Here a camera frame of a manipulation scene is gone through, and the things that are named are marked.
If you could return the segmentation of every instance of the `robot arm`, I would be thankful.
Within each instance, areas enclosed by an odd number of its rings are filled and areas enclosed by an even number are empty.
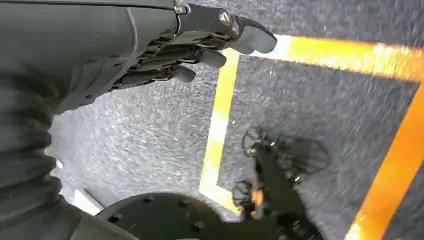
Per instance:
[[[104,93],[221,67],[218,51],[270,52],[262,25],[171,0],[0,0],[0,239],[136,239],[59,195],[45,155],[55,114]]]

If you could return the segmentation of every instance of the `robotic finger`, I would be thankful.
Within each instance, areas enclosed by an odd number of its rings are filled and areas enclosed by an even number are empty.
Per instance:
[[[177,27],[174,35],[161,36],[150,42],[147,51],[130,68],[131,71],[168,72],[170,77],[167,80],[175,78],[189,83],[193,80],[193,74],[186,68],[175,66],[204,63],[220,68],[227,60],[219,52],[223,49],[233,48],[242,54],[251,54],[253,51],[265,54],[277,44],[274,35],[260,23],[232,15],[222,8],[188,3],[176,6],[175,14]],[[133,73],[128,75],[132,80],[137,76]],[[126,78],[128,76],[124,75],[115,85],[129,88],[157,81],[155,78],[151,78],[151,81],[140,78],[139,83],[125,86]]]

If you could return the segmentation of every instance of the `black circular plate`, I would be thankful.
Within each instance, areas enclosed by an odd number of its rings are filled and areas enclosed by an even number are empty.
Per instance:
[[[101,211],[98,218],[139,239],[221,239],[223,221],[206,203],[176,193],[129,197]]]

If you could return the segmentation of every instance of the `gray asphalt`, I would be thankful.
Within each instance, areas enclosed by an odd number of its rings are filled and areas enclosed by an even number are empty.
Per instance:
[[[255,19],[276,34],[424,47],[421,0],[200,0]],[[85,188],[103,205],[147,192],[198,193],[218,71],[192,66],[191,84],[160,82],[114,91],[57,116],[48,153],[64,194]],[[242,56],[218,183],[252,176],[240,148],[249,127],[321,141],[331,165],[299,192],[329,240],[344,238],[417,90],[416,83]],[[424,170],[384,239],[424,238]]]

